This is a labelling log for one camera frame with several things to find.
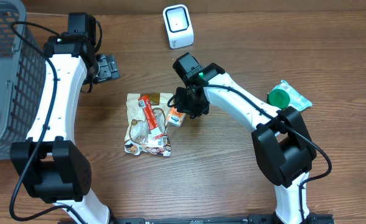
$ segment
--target teal plastic packet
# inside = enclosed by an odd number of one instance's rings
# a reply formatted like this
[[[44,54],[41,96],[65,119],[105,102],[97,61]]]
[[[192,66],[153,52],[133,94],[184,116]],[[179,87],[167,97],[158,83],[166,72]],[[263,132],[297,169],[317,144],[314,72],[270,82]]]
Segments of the teal plastic packet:
[[[279,85],[276,85],[272,90],[284,90],[289,95],[289,104],[298,111],[303,111],[308,107],[313,106],[312,102],[303,97],[296,91],[286,80],[282,80]]]

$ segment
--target plastic crate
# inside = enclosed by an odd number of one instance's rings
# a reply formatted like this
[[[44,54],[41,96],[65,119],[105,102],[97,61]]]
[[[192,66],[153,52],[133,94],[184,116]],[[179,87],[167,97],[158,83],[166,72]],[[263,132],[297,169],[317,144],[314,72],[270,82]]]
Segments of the plastic crate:
[[[14,21],[25,21],[20,1],[0,1],[0,159],[9,159],[12,142],[25,141],[34,122],[45,83],[45,60],[10,29]],[[38,46],[27,26],[24,37]]]

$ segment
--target green lid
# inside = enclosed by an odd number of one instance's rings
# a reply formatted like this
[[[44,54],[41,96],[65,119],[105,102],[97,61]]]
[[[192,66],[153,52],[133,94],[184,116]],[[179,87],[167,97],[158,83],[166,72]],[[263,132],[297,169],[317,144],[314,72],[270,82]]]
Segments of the green lid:
[[[288,107],[289,95],[284,90],[275,89],[271,93],[269,93],[266,102],[283,110]]]

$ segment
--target robotic arm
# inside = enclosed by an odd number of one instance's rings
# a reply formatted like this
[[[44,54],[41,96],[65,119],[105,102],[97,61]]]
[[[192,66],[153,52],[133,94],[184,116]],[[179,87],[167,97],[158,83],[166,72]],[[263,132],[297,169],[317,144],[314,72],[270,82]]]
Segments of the robotic arm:
[[[118,77],[118,69],[111,56],[95,56],[95,20],[87,14],[70,14],[68,32],[52,36],[44,52],[57,70],[58,84],[49,128],[35,162],[28,167],[23,180],[31,197],[39,197],[45,203],[68,205],[85,223],[90,224],[165,224],[192,220],[144,220],[142,218],[115,219],[112,211],[96,197],[91,186],[90,163],[75,146],[73,125],[81,86],[99,83]],[[299,206],[299,183],[307,179],[311,162],[316,158],[315,149],[306,141],[284,129],[284,122],[306,138],[310,139],[304,121],[298,111],[287,108],[280,111],[257,99],[239,87],[224,69],[216,64],[203,68],[190,54],[179,57],[173,65],[186,88],[178,88],[174,106],[178,111],[195,118],[209,112],[213,104],[231,114],[251,132],[256,161],[262,173],[275,185],[277,206],[274,215],[250,215],[238,218],[237,223],[267,224],[302,223]],[[26,142],[15,142],[11,147],[11,160],[19,175],[29,160],[32,149],[42,131],[50,94],[53,73],[47,64],[45,88],[35,123],[27,135]],[[278,142],[276,135],[288,133],[286,139]],[[53,161],[42,161],[51,154]],[[332,216],[309,214],[306,206],[306,189],[301,189],[305,223],[332,223]],[[64,209],[79,223],[70,209]],[[218,219],[215,222],[233,223]]]

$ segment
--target wooden table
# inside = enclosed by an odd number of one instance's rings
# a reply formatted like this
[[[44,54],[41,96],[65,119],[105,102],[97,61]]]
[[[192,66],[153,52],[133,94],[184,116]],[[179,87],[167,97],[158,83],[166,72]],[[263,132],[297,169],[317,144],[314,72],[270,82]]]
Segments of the wooden table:
[[[280,80],[314,106],[303,113],[312,139],[330,156],[331,175],[309,184],[311,211],[336,223],[366,223],[366,11],[193,14],[195,43],[171,50],[161,15],[96,16],[101,52],[114,54],[121,78],[81,94],[75,121],[78,148],[91,163],[92,188],[117,217],[188,218],[272,213],[273,185],[260,172],[250,133],[222,110],[171,128],[170,158],[123,150],[127,93],[173,93],[183,83],[172,69],[190,52],[215,62],[255,96]],[[58,32],[66,16],[29,15]],[[42,45],[48,33],[31,29]],[[311,175],[327,169],[318,155]],[[17,174],[0,161],[0,223]],[[16,212],[28,216],[49,205],[21,189]],[[63,211],[32,223],[68,220]]]

